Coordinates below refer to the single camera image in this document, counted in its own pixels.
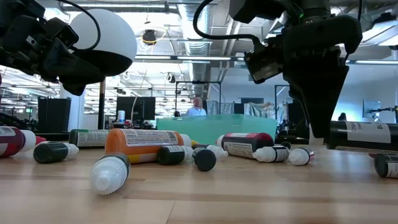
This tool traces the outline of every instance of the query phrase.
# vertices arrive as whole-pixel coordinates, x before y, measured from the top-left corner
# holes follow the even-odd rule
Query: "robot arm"
[[[210,2],[212,0],[202,2],[196,17]],[[362,40],[359,21],[331,14],[329,0],[230,0],[229,14],[245,23],[255,17],[270,20],[282,14],[288,17],[280,35],[265,40],[264,45],[253,41],[254,50],[244,56],[246,65],[256,84],[283,73],[284,80],[290,83],[289,94],[301,102],[314,136],[328,136],[330,120],[349,70],[346,58],[340,57],[341,50],[336,45],[344,44],[348,55],[356,51]]]
[[[87,84],[102,82],[105,75],[98,67],[69,52],[98,45],[101,33],[95,19],[98,40],[90,48],[78,50],[73,45],[79,36],[73,29],[57,18],[46,21],[44,12],[34,0],[0,1],[0,64],[38,74],[48,82],[59,79],[74,95],[81,95]]]

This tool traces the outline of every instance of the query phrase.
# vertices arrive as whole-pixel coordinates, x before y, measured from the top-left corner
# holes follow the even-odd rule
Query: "white bottle cap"
[[[36,135],[32,131],[21,130],[21,133],[25,137],[25,144],[20,150],[20,152],[27,152],[31,149],[34,149],[36,145]]]
[[[118,157],[105,157],[94,164],[90,173],[91,189],[107,195],[117,191],[127,178],[127,167]]]
[[[76,154],[79,152],[79,148],[75,146],[74,144],[69,144],[69,143],[63,143],[68,147],[68,154],[65,157],[65,159],[70,159],[76,157]]]
[[[192,153],[193,153],[193,149],[191,147],[187,147],[187,146],[181,146],[184,150],[185,153],[185,157],[184,160],[182,162],[186,162],[192,159]]]
[[[222,161],[228,157],[228,152],[224,151],[224,149],[222,147],[209,145],[209,146],[207,146],[207,149],[214,152],[214,154],[216,155],[217,161]]]
[[[217,145],[218,147],[223,147],[223,146],[221,145],[221,143],[222,143],[222,141],[223,141],[223,138],[224,138],[224,135],[218,137],[217,142],[216,142],[216,145]]]
[[[304,149],[294,149],[289,154],[289,161],[296,166],[304,166],[310,161],[310,155]]]
[[[192,147],[192,141],[191,141],[191,138],[189,136],[187,136],[186,134],[180,134],[180,136],[182,138],[182,142],[183,142],[182,144],[184,146]]]
[[[260,162],[273,162],[276,158],[276,152],[271,147],[262,147],[253,153],[253,157]]]

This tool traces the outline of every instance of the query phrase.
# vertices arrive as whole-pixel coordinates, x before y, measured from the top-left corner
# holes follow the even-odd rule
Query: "man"
[[[193,99],[193,107],[187,111],[187,116],[206,116],[205,109],[202,108],[202,101],[200,97]]]

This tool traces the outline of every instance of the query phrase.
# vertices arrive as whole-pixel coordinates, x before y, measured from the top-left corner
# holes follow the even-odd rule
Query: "person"
[[[200,97],[195,97],[192,101],[193,107],[187,111],[187,116],[206,116],[205,109],[202,108],[202,100]]]
[[[340,117],[338,117],[338,121],[347,121],[346,113],[341,113]]]

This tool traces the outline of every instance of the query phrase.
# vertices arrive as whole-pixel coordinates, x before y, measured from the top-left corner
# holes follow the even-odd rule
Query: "wooden table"
[[[378,177],[367,154],[315,153],[303,167],[237,157],[207,173],[134,165],[124,187],[105,197],[88,182],[103,150],[57,164],[36,164],[31,154],[1,159],[0,223],[398,222],[398,180]]]

